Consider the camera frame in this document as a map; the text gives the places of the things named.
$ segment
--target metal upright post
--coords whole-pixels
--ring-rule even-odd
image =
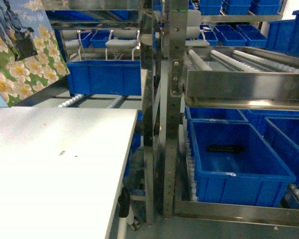
[[[180,102],[183,91],[181,77],[186,41],[187,8],[188,1],[186,0],[165,1],[165,34],[168,41],[167,116],[163,200],[163,216],[165,218],[172,216],[173,213]]]
[[[154,54],[153,54],[153,4],[152,0],[143,1],[141,20],[141,64],[147,75],[143,90],[142,112],[144,124],[144,162],[146,191],[146,220],[151,225],[154,222],[153,198],[153,99],[154,99]]]

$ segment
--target metal shelving rack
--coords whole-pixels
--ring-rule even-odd
[[[180,103],[184,95],[190,107],[299,110],[299,74],[247,73],[201,71],[186,55],[185,32],[187,1],[165,1],[165,37],[168,45],[168,90],[166,138],[164,159],[163,216],[277,225],[299,228],[299,210],[264,208],[243,205],[191,202],[186,194],[186,163],[178,154]],[[277,16],[203,16],[203,22],[254,22],[281,19]],[[200,57],[212,48],[194,48]],[[220,47],[218,51],[230,54],[233,48]],[[256,48],[240,50],[299,68],[299,58],[289,57]],[[258,84],[273,81],[274,89],[263,93]],[[296,86],[293,93],[288,84]]]
[[[141,68],[142,82],[142,113],[143,122],[137,124],[136,131],[142,132],[144,137],[144,163],[145,163],[145,191],[146,195],[131,196],[133,200],[145,201],[147,224],[154,223],[153,204],[153,171],[154,171],[154,146],[158,142],[159,131],[159,106],[160,106],[160,59],[161,59],[161,30],[153,14],[151,0],[43,0],[45,10],[78,10],[93,16],[98,21],[51,21],[55,30],[65,29],[97,29],[139,27],[141,31]],[[135,21],[121,21],[113,19],[109,10],[136,10],[139,19]],[[159,34],[156,48],[153,47],[153,32]]]

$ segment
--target metal bracket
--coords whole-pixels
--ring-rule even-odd
[[[181,84],[182,67],[184,64],[183,59],[172,60],[171,66],[171,87],[170,93],[173,97],[181,97],[183,90]]]

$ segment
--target chair backrest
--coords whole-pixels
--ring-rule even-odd
[[[201,15],[198,10],[188,10],[186,38],[196,39],[200,35]]]
[[[187,26],[200,27],[201,25],[201,13],[198,10],[188,10],[187,14]]]
[[[113,30],[113,35],[117,38],[129,38],[136,39],[137,38],[137,29],[115,29]]]

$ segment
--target chair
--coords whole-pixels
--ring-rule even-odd
[[[198,10],[188,10],[187,28],[186,28],[186,46],[209,46],[206,40],[198,39],[202,33],[200,30],[201,15]]]
[[[82,44],[82,39],[81,39],[81,33],[82,33],[81,30],[63,30],[62,31],[63,39],[66,40],[66,42],[65,42],[66,50],[78,49],[78,55],[79,55],[80,61],[82,61],[81,50],[83,50],[84,57],[86,59],[85,50],[84,50],[84,47]]]
[[[111,30],[109,40],[105,43],[105,59],[108,60],[108,49],[112,49],[115,56],[115,49],[131,49],[132,48],[132,61],[134,61],[134,51],[140,48],[140,31],[136,29],[115,29]]]

